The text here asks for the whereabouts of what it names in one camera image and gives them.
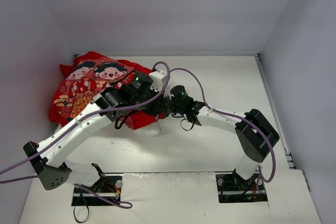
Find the white pillow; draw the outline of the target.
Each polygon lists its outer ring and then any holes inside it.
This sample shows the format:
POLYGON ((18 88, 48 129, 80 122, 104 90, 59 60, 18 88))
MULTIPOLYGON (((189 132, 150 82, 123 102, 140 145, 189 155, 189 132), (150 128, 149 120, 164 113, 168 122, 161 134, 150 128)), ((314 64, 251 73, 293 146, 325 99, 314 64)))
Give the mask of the white pillow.
POLYGON ((135 134, 143 137, 155 137, 160 135, 161 133, 161 126, 159 121, 155 121, 151 124, 148 124, 144 127, 134 130, 135 134))

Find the red navy pillowcase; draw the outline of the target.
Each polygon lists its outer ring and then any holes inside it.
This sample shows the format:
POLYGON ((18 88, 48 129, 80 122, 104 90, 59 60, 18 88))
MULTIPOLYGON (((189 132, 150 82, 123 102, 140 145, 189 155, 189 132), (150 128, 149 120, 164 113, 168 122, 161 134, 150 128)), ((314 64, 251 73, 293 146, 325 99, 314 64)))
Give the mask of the red navy pillowcase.
POLYGON ((59 68, 64 79, 52 98, 48 118, 61 126, 78 116, 103 89, 119 89, 130 83, 136 72, 152 72, 136 62, 112 59, 94 51, 77 56, 72 65, 59 68))

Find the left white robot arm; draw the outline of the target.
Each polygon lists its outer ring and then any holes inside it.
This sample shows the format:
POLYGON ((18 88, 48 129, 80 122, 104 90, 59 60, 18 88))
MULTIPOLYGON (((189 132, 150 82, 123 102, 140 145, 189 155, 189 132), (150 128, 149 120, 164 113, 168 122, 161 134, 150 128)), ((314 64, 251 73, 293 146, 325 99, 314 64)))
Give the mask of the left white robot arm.
POLYGON ((136 72, 130 83, 100 91, 48 139, 25 144, 24 151, 44 189, 53 190, 69 183, 84 185, 95 193, 103 190, 105 174, 97 164, 74 163, 67 160, 68 156, 100 129, 131 111, 147 109, 163 97, 168 82, 169 75, 162 70, 150 74, 136 72))

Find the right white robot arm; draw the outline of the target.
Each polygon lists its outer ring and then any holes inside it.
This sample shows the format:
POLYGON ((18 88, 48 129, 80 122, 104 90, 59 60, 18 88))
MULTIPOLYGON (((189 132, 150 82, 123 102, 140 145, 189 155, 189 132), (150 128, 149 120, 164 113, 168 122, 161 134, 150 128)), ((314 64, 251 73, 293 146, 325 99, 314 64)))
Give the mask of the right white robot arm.
POLYGON ((174 86, 169 95, 162 96, 158 101, 160 112, 180 114, 194 125, 211 126, 237 135, 244 156, 232 175, 236 187, 245 188, 249 185, 253 173, 261 170, 260 165, 268 155, 271 155, 272 160, 270 177, 266 179, 262 173, 259 176, 266 183, 272 181, 276 170, 273 147, 280 137, 259 110, 251 109, 239 114, 211 108, 207 103, 191 98, 182 85, 174 86))

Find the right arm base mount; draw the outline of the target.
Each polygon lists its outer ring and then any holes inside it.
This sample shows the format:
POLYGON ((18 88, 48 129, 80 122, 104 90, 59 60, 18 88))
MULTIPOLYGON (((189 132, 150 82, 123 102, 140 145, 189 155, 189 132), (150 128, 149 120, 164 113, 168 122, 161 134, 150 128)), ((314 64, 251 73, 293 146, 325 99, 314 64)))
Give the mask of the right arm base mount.
POLYGON ((267 202, 265 185, 258 180, 258 173, 243 182, 239 182, 232 173, 215 175, 217 183, 218 202, 220 204, 267 202))

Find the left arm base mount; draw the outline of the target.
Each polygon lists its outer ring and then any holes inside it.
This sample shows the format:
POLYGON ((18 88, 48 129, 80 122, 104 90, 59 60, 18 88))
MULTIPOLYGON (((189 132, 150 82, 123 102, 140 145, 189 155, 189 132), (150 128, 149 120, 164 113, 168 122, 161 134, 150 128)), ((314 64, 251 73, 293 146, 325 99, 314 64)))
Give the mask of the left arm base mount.
MULTIPOLYGON (((119 205, 121 201, 121 187, 123 184, 122 176, 114 174, 106 175, 97 164, 92 163, 92 166, 100 175, 100 179, 91 187, 85 187, 98 194, 100 197, 119 205)), ((73 190, 72 206, 110 206, 109 203, 97 198, 85 190, 77 187, 74 187, 73 190)))

